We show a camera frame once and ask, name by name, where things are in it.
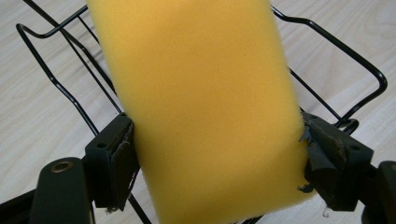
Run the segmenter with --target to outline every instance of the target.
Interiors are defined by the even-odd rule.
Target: light wood surface
[[[36,1],[56,21],[84,5],[83,1]],[[396,1],[273,0],[286,15],[309,18],[344,41],[381,70],[388,89],[355,116],[361,122],[352,136],[375,150],[373,165],[396,161]],[[83,18],[92,26],[89,13]],[[38,33],[51,26],[22,1],[0,3],[0,203],[35,188],[47,163],[68,156],[82,157],[93,134],[77,110],[52,86],[18,35],[22,23]],[[106,67],[100,48],[78,22],[67,30],[87,45]],[[279,22],[290,67],[337,110],[345,113],[377,83],[359,65],[301,25]],[[80,100],[101,130],[117,114],[82,63],[60,35],[35,40],[49,67]],[[308,112],[333,121],[304,89],[296,85],[300,104]],[[153,223],[157,223],[142,176],[134,194]],[[317,196],[305,203],[266,215],[259,223],[361,223],[359,204],[353,213],[325,210]],[[131,206],[107,215],[95,211],[98,223],[141,223]]]

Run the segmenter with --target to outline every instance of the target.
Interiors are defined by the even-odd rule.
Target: foam block
[[[262,0],[88,0],[161,223],[232,223],[307,197],[304,125]]]

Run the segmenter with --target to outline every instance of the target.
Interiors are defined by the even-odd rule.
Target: wire basket
[[[64,40],[68,43],[70,48],[76,53],[76,55],[79,57],[80,61],[83,63],[84,67],[87,69],[88,74],[92,76],[94,79],[95,83],[98,85],[98,87],[102,90],[104,95],[107,97],[108,101],[113,104],[114,108],[118,111],[118,113],[122,113],[122,109],[118,106],[117,104],[117,99],[114,99],[114,97],[117,95],[115,92],[115,89],[113,87],[113,84],[106,74],[105,70],[101,67],[99,62],[95,60],[95,57],[90,54],[88,49],[80,42],[78,41],[77,38],[75,38],[73,35],[71,35],[69,32],[65,30],[65,27],[71,23],[72,21],[78,20],[81,22],[81,24],[87,29],[87,31],[91,34],[92,38],[94,41],[99,44],[98,38],[96,35],[93,33],[91,28],[87,25],[87,23],[82,19],[81,15],[84,13],[88,13],[88,8],[82,7],[80,10],[75,12],[73,15],[71,15],[69,18],[66,20],[62,21],[61,23],[58,23],[56,20],[54,20],[47,12],[45,12],[41,7],[39,7],[36,3],[34,3],[32,0],[24,0],[24,2],[29,5],[33,10],[35,10],[41,17],[43,17],[47,22],[49,22],[54,28],[50,30],[49,32],[45,34],[38,34],[28,27],[18,24],[17,25],[17,30],[19,34],[21,35],[21,38],[23,39],[24,43],[26,46],[29,48],[29,50],[33,53],[35,59],[39,63],[39,65],[42,67],[44,70],[45,74],[51,81],[51,83],[75,106],[81,117],[85,120],[87,125],[90,127],[92,133],[94,135],[99,134],[99,130],[97,129],[96,125],[93,123],[92,119],[90,116],[87,114],[86,110],[84,107],[79,103],[79,101],[76,99],[76,97],[67,89],[64,87],[64,85],[58,81],[56,76],[52,74],[50,68],[46,64],[46,62],[43,60],[41,55],[38,53],[37,49],[35,48],[34,44],[32,43],[31,39],[29,38],[29,35],[35,38],[39,39],[47,39],[51,38],[55,34],[61,34],[64,37]],[[308,19],[303,19],[303,18],[293,18],[293,17],[288,17],[282,14],[279,10],[277,10],[275,7],[272,7],[272,10],[274,11],[275,15],[282,21],[285,22],[290,22],[290,23],[299,23],[302,25],[306,25],[317,34],[321,35],[324,37],[327,41],[332,43],[335,47],[343,51],[346,55],[348,55],[351,59],[353,59],[356,63],[360,64],[363,68],[365,68],[368,72],[368,74],[371,74],[374,76],[376,81],[378,82],[378,87],[372,91],[371,93],[367,95],[360,96],[361,100],[359,100],[356,104],[354,104],[352,107],[350,107],[345,113],[340,113],[336,111],[326,100],[324,100],[322,97],[320,97],[320,94],[317,93],[313,87],[311,87],[309,84],[307,84],[306,80],[304,80],[301,76],[297,75],[296,72],[294,72],[290,68],[290,74],[295,78],[295,80],[301,85],[303,88],[305,88],[317,101],[320,103],[331,115],[332,119],[335,119],[335,122],[333,125],[337,128],[343,129],[343,131],[347,134],[352,134],[359,126],[359,122],[356,119],[353,119],[352,116],[359,110],[361,109],[364,105],[369,103],[370,101],[374,100],[375,97],[380,95],[382,92],[385,91],[387,88],[387,80],[386,78],[382,75],[382,73],[374,67],[371,63],[369,63],[367,60],[365,60],[363,57],[361,57],[357,52],[355,52],[353,49],[345,45],[343,42],[338,40],[336,37],[322,29],[320,26],[318,26],[316,23],[314,23],[311,20]],[[93,68],[95,71],[93,71],[89,65],[86,62],[86,59],[92,64]],[[139,215],[140,219],[143,221],[143,223],[150,223],[149,218],[146,216],[145,212],[137,202],[137,200],[134,198],[134,195],[131,193],[129,202],[131,203],[132,207],[136,211],[136,213]],[[260,218],[256,217],[253,219],[246,220],[243,222],[244,224],[252,224],[256,223]]]

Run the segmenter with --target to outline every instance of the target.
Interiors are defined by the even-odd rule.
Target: sponge edge
[[[262,0],[88,0],[161,223],[307,198],[304,125]]]

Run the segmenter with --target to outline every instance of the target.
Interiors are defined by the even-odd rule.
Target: wire rack
[[[69,32],[66,31],[65,27],[71,23],[72,21],[78,20],[79,22],[82,23],[82,25],[87,29],[87,31],[91,34],[92,38],[94,41],[97,42],[98,45],[99,41],[94,32],[90,29],[90,27],[87,25],[87,23],[82,19],[81,15],[84,13],[89,13],[87,6],[82,7],[80,10],[75,12],[73,15],[71,15],[69,18],[66,20],[62,21],[61,23],[58,23],[56,20],[54,20],[46,11],[44,11],[40,6],[38,6],[34,1],[32,0],[23,0],[30,8],[32,8],[34,11],[36,11],[42,18],[44,18],[47,22],[49,22],[52,26],[53,29],[51,29],[49,32],[45,34],[38,34],[34,32],[33,30],[29,29],[28,27],[22,25],[22,24],[17,24],[17,30],[19,34],[21,35],[21,38],[23,39],[24,43],[26,46],[29,48],[29,50],[33,53],[35,59],[41,66],[41,68],[44,70],[45,74],[51,81],[51,83],[74,105],[76,110],[79,112],[81,117],[85,120],[87,125],[90,127],[91,131],[93,132],[94,135],[99,134],[98,129],[96,128],[95,124],[92,122],[92,119],[90,116],[87,114],[83,106],[78,102],[76,97],[69,92],[67,88],[65,88],[60,81],[56,78],[56,76],[51,72],[50,68],[46,64],[46,62],[43,60],[41,55],[38,53],[37,49],[35,48],[34,44],[32,43],[31,39],[29,36],[38,38],[38,39],[47,39],[51,38],[55,34],[62,34],[64,37],[64,40],[68,43],[70,48],[76,53],[80,61],[83,63],[84,67],[87,69],[87,72],[89,75],[92,76],[96,84],[100,87],[100,89],[103,91],[105,96],[107,97],[108,101],[114,105],[115,109],[119,112],[122,113],[122,110],[120,107],[117,105],[115,99],[111,96],[107,90],[106,86],[108,86],[108,89],[112,91],[112,93],[116,94],[116,91],[113,87],[113,84],[104,71],[104,69],[100,66],[100,64],[94,59],[94,57],[90,54],[90,52],[87,50],[87,48],[80,42],[78,41],[77,38],[75,38],[73,35],[71,35]],[[331,114],[332,116],[336,119],[336,122],[333,124],[335,127],[343,129],[343,131],[347,134],[352,134],[358,127],[359,127],[359,121],[356,119],[353,119],[352,116],[359,110],[361,109],[364,105],[369,103],[370,101],[374,100],[375,97],[379,96],[382,92],[385,91],[387,88],[387,80],[384,77],[384,75],[371,63],[369,63],[367,60],[365,60],[363,57],[361,57],[356,51],[351,49],[349,46],[338,40],[336,37],[328,33],[326,30],[321,28],[319,25],[314,23],[313,21],[309,19],[304,19],[304,18],[295,18],[295,17],[289,17],[281,13],[279,10],[277,10],[275,7],[272,7],[272,10],[274,14],[281,19],[284,22],[290,22],[290,23],[299,23],[305,26],[308,26],[312,30],[314,30],[318,35],[322,36],[325,38],[327,41],[332,43],[336,48],[340,49],[343,51],[346,55],[348,55],[350,58],[352,58],[355,62],[360,64],[362,67],[364,67],[367,70],[367,75],[374,76],[376,81],[378,82],[378,87],[372,91],[371,93],[367,95],[361,96],[361,100],[358,101],[355,105],[350,107],[346,113],[341,114],[340,112],[337,112],[333,107],[331,107],[322,97],[320,97],[320,94],[314,90],[313,87],[309,86],[301,76],[297,75],[291,68],[290,68],[290,74],[304,87],[306,88],[307,91],[312,94],[315,99],[323,105]],[[86,59],[92,64],[93,68],[95,71],[93,71],[88,64],[86,63]],[[149,218],[146,216],[145,212],[137,202],[137,200],[134,198],[134,195],[131,193],[129,202],[136,211],[136,213],[139,215],[140,219],[142,220],[143,223],[150,223]],[[253,224],[256,223],[260,217],[255,217],[249,220],[246,220],[243,222],[243,224]]]

